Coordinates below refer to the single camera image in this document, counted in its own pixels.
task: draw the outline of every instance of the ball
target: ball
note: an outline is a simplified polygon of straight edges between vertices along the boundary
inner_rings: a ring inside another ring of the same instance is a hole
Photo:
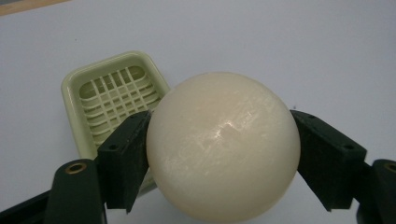
[[[148,164],[165,198],[191,217],[256,217],[285,193],[300,137],[285,104],[260,82],[233,73],[191,77],[153,112]]]

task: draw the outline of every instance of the plastic tray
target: plastic tray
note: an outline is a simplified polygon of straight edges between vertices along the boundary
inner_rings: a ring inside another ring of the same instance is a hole
[[[169,86],[150,57],[129,51],[81,67],[62,83],[64,104],[83,159],[133,113],[153,110]]]

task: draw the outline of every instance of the sphere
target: sphere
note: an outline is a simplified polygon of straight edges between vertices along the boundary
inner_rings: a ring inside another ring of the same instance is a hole
[[[165,198],[197,219],[256,217],[285,193],[300,137],[284,103],[233,73],[191,77],[168,92],[148,126],[148,164]]]

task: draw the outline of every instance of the glossy surface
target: glossy surface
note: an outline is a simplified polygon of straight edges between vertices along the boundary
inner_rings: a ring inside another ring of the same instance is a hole
[[[148,127],[148,162],[159,189],[207,221],[241,221],[268,210],[299,157],[289,110],[261,83],[237,74],[184,81],[160,101]]]

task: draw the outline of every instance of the white ball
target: white ball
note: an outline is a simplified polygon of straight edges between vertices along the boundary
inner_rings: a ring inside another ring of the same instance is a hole
[[[300,137],[282,101],[260,82],[209,73],[177,85],[148,126],[150,170],[177,208],[205,221],[258,216],[285,193]]]

